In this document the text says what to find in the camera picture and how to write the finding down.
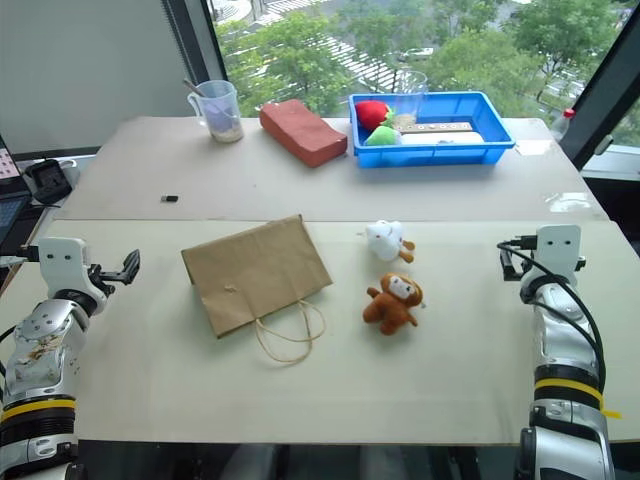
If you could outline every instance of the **stuffed toy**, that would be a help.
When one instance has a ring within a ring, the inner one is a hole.
[[[380,125],[376,128],[364,142],[368,147],[373,147],[374,145],[399,145],[400,143],[402,143],[400,132],[385,125]]]
[[[386,103],[378,100],[364,100],[356,103],[356,116],[360,125],[370,132],[380,125],[392,126],[393,111]]]
[[[364,321],[382,322],[380,331],[384,335],[393,335],[407,322],[417,327],[418,322],[409,313],[409,308],[422,303],[420,286],[399,273],[387,273],[380,279],[380,285],[382,292],[373,287],[367,289],[373,301],[362,312]]]
[[[402,239],[403,230],[400,222],[378,220],[374,224],[367,225],[367,245],[380,260],[390,262],[400,257],[405,262],[411,263],[413,254],[410,252],[415,250],[416,245]]]

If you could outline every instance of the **glass cup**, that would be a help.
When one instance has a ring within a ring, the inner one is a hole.
[[[427,76],[415,70],[400,70],[396,75],[394,91],[396,99],[393,125],[398,128],[415,124],[424,95],[429,91]]]
[[[240,140],[244,133],[240,123],[237,91],[231,82],[210,80],[198,85],[205,97],[190,93],[187,100],[213,138],[230,143]]]

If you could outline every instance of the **brown paper bag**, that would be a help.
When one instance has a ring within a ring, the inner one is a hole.
[[[182,251],[217,337],[331,285],[297,215]]]

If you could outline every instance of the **blue plastic basket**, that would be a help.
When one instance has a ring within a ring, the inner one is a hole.
[[[482,143],[442,145],[364,144],[370,132],[356,118],[355,105],[364,100],[380,100],[391,108],[399,94],[357,94],[349,96],[349,112],[353,128],[354,155],[362,168],[414,167],[419,165],[454,165],[496,163],[515,142],[500,116],[482,92],[427,93],[418,110],[418,123],[469,122],[485,140]]]

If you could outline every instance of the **plastic bottle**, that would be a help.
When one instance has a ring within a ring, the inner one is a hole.
[[[567,108],[562,112],[562,116],[556,118],[551,124],[551,135],[553,135],[556,142],[562,140],[564,134],[569,130],[569,123],[571,122],[571,119],[575,116],[575,110],[573,108]]]

